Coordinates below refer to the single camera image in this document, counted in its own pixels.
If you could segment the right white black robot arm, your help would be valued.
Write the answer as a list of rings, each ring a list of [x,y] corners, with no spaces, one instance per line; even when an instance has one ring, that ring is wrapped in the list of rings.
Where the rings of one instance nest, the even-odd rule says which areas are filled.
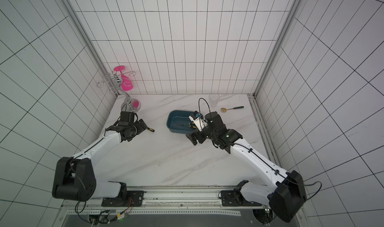
[[[236,130],[228,129],[217,112],[205,116],[195,111],[189,116],[196,126],[187,135],[193,145],[211,140],[216,148],[225,150],[247,163],[264,181],[264,185],[250,181],[238,185],[238,191],[247,202],[256,202],[273,211],[282,221],[289,223],[307,201],[302,176],[288,172],[271,162],[253,148]]]

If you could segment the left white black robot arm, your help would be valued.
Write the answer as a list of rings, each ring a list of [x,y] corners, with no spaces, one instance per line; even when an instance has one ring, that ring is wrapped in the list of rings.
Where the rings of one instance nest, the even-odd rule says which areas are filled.
[[[115,146],[131,141],[147,130],[137,113],[122,111],[117,121],[104,134],[81,152],[58,160],[52,196],[55,199],[86,202],[103,199],[104,207],[127,206],[131,197],[123,182],[103,182],[96,178],[94,167]]]

